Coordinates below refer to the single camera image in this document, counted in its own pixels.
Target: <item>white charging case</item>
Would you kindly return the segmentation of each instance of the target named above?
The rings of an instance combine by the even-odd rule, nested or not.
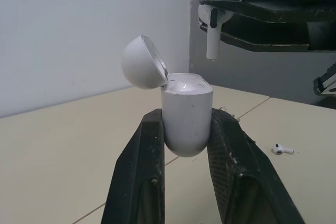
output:
[[[193,73],[168,74],[150,38],[130,42],[121,60],[126,79],[141,89],[161,87],[165,143],[176,155],[191,157],[207,145],[213,88]]]

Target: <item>beige table surface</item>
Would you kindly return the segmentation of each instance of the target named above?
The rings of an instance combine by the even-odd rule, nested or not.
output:
[[[306,224],[336,223],[335,122],[335,110],[274,98],[241,118]],[[273,154],[276,143],[294,149],[294,155]]]
[[[214,108],[236,117],[267,99],[214,87]],[[160,107],[160,89],[130,88],[0,119],[0,223],[71,224],[104,204],[117,158]]]

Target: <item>earbud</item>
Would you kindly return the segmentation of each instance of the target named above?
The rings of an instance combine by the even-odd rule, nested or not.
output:
[[[282,155],[284,152],[289,154],[294,154],[293,149],[284,148],[281,144],[275,144],[272,148],[272,151],[277,155]]]
[[[199,5],[198,15],[201,21],[208,25],[206,58],[216,60],[219,54],[222,25],[233,16],[233,12],[220,10],[210,5]]]

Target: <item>earbud on table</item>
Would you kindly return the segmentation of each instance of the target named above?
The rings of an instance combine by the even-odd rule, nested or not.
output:
[[[283,153],[294,154],[293,149],[284,148],[281,144],[275,144],[272,151],[277,155],[282,155]]]

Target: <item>earbud stem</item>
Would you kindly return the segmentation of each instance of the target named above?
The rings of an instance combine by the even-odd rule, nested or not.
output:
[[[219,43],[221,41],[222,25],[212,28],[208,25],[207,43],[206,43],[206,58],[208,60],[216,60],[219,55]]]
[[[283,152],[288,153],[288,154],[294,154],[294,150],[293,149],[284,148]]]

